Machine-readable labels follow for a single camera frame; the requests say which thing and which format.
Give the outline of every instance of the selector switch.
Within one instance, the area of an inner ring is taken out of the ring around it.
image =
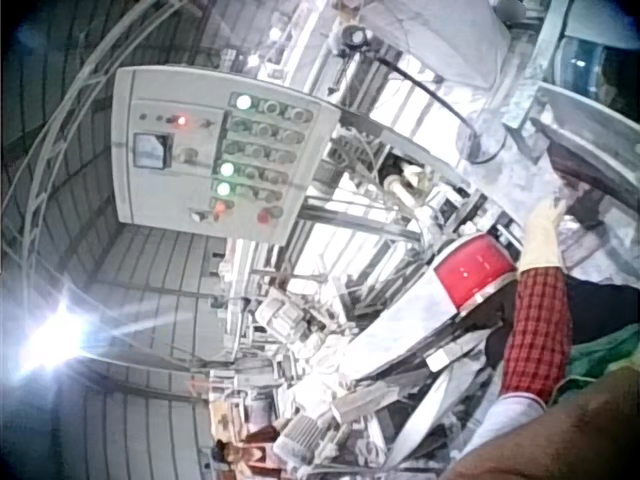
[[[245,155],[251,158],[255,158],[256,160],[260,160],[264,158],[265,151],[264,148],[260,145],[247,145],[244,151]]]
[[[289,108],[287,113],[289,114],[288,116],[291,119],[291,121],[295,123],[307,123],[312,118],[311,112],[307,112],[302,108],[291,107]]]
[[[178,163],[194,163],[198,159],[198,151],[195,148],[181,148],[176,156]]]
[[[274,160],[280,165],[286,165],[296,161],[296,154],[288,150],[280,150],[275,154]]]
[[[282,200],[281,192],[268,192],[264,196],[264,201],[267,203],[275,203],[275,202],[279,202],[280,200]]]
[[[293,130],[285,130],[280,135],[280,141],[287,145],[296,145],[298,143],[302,143],[302,140],[304,140],[304,135],[294,132]]]
[[[256,199],[256,191],[248,185],[238,185],[236,187],[236,194],[240,197],[248,198],[250,200]]]
[[[283,176],[279,172],[274,172],[270,170],[266,170],[262,175],[262,179],[266,182],[269,182],[271,185],[279,185],[287,181],[287,177]]]
[[[244,176],[249,180],[255,180],[258,178],[258,169],[253,167],[247,167],[244,169]]]
[[[242,133],[249,131],[250,122],[244,118],[232,118],[229,122],[229,130],[235,133]]]
[[[264,104],[264,113],[267,115],[280,115],[280,104],[275,100],[268,100]]]
[[[259,123],[255,127],[255,133],[261,138],[273,137],[276,134],[276,130],[272,125],[267,123]]]
[[[236,153],[239,153],[241,150],[241,145],[238,142],[230,142],[227,143],[224,146],[224,153],[229,154],[229,155],[235,155]]]

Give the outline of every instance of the red button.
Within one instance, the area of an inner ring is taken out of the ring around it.
[[[271,212],[266,208],[263,208],[258,212],[258,223],[261,225],[268,225],[271,222]]]

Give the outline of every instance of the green indicator light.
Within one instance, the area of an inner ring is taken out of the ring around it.
[[[251,100],[251,97],[249,95],[240,95],[238,98],[236,98],[236,107],[238,108],[238,110],[248,110],[249,108],[251,108],[252,104],[253,100]]]
[[[226,197],[231,193],[231,185],[227,182],[220,182],[216,187],[216,193],[221,197]]]
[[[222,175],[223,177],[230,177],[231,175],[233,175],[233,172],[235,172],[236,167],[233,166],[233,163],[231,162],[225,162],[222,165],[220,165],[220,175]]]

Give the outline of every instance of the green cloth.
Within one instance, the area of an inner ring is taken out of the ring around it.
[[[637,364],[638,357],[639,324],[629,325],[593,342],[573,346],[566,371],[567,380],[558,386],[551,403],[574,395],[607,371]]]

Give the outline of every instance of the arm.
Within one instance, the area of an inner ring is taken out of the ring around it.
[[[529,217],[501,396],[465,454],[542,415],[564,378],[571,349],[571,316],[555,234],[563,213],[563,205],[556,207],[548,199]]]

